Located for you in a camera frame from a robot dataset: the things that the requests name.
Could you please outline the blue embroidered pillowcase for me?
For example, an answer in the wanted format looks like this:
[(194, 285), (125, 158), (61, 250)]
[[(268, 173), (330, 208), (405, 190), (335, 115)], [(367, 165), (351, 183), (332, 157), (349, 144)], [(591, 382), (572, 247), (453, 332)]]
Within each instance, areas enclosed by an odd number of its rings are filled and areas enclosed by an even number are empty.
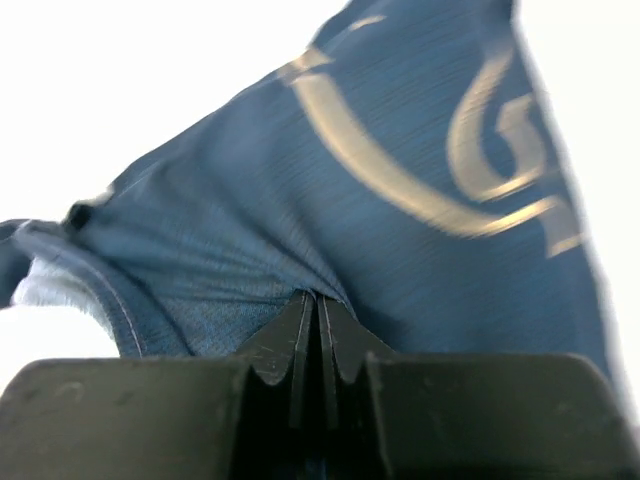
[(124, 356), (222, 356), (299, 291), (401, 352), (572, 353), (610, 373), (592, 269), (510, 1), (353, 1), (297, 58), (59, 222), (1, 226)]

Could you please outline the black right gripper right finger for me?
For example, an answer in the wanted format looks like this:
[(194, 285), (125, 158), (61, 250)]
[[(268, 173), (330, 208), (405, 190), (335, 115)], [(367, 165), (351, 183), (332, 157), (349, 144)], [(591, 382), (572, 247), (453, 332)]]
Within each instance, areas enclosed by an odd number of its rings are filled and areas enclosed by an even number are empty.
[(340, 479), (635, 479), (606, 379), (572, 354), (400, 354), (318, 304), (331, 471)]

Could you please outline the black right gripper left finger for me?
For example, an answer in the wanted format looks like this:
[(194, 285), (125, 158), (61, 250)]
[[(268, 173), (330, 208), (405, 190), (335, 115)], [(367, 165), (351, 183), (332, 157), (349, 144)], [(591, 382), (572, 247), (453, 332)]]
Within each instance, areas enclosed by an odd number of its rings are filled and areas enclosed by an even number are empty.
[(313, 300), (220, 359), (28, 364), (1, 398), (5, 479), (300, 479)]

